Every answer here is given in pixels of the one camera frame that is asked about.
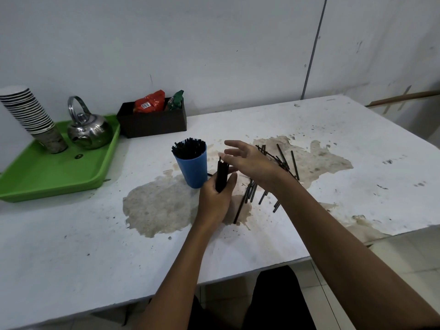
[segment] wall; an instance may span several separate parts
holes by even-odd
[[[158,89],[188,115],[296,100],[323,2],[1,0],[0,88],[29,85],[56,121],[72,94],[95,113]],[[3,109],[0,132],[9,157],[30,139]]]
[[[328,0],[305,98],[440,89],[440,0]],[[439,98],[373,111],[440,146]]]

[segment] green snack bag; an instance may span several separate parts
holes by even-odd
[[[172,98],[169,99],[166,109],[167,111],[172,111],[175,109],[182,108],[182,101],[184,100],[184,91],[180,90]]]

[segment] blue plastic cup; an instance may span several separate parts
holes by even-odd
[[[177,164],[182,171],[186,183],[193,189],[201,188],[208,179],[208,161],[206,159],[206,148],[199,157],[182,160],[176,157]]]

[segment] person's right hand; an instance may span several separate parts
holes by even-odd
[[[264,156],[256,146],[239,140],[226,140],[224,144],[235,148],[225,149],[224,153],[219,153],[220,158],[273,193],[276,177],[285,171]]]

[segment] silver teapot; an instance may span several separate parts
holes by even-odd
[[[80,103],[84,113],[75,113],[74,99]],[[74,144],[84,149],[96,149],[108,144],[113,138],[113,129],[103,116],[92,114],[78,96],[67,101],[73,123],[67,126],[67,135]]]

